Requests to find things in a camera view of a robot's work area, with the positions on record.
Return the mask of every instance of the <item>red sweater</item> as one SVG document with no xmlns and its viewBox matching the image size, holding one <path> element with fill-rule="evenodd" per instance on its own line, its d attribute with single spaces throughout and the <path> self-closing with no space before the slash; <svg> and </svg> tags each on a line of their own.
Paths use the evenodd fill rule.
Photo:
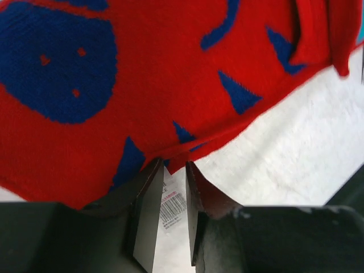
<svg viewBox="0 0 364 273">
<path fill-rule="evenodd" d="M 4 0 L 0 185 L 80 208 L 156 156 L 175 172 L 318 71 L 346 76 L 361 14 L 361 0 Z"/>
</svg>

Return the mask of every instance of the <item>black metal bracket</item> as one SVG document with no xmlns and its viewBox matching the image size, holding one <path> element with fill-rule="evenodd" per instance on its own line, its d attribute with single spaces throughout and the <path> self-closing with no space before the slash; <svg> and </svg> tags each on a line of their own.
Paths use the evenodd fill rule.
<svg viewBox="0 0 364 273">
<path fill-rule="evenodd" d="M 151 273 L 163 171 L 156 159 L 81 211 L 0 203 L 0 272 Z"/>
<path fill-rule="evenodd" d="M 192 162 L 186 189 L 197 273 L 364 272 L 364 220 L 351 207 L 243 207 Z M 361 205 L 349 192 L 332 202 Z"/>
<path fill-rule="evenodd" d="M 344 205 L 364 216 L 364 165 L 337 191 L 327 205 Z"/>
</svg>

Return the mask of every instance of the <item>white surface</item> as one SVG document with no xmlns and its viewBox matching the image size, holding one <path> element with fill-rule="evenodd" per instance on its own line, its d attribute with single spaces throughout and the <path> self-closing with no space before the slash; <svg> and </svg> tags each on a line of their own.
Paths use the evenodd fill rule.
<svg viewBox="0 0 364 273">
<path fill-rule="evenodd" d="M 350 77 L 333 69 L 296 89 L 224 148 L 197 161 L 203 174 L 244 205 L 322 205 L 364 162 L 361 50 Z M 184 188 L 184 169 L 167 179 Z M 19 197 L 0 189 L 0 200 Z M 154 272 L 189 273 L 187 222 L 158 233 Z"/>
</svg>

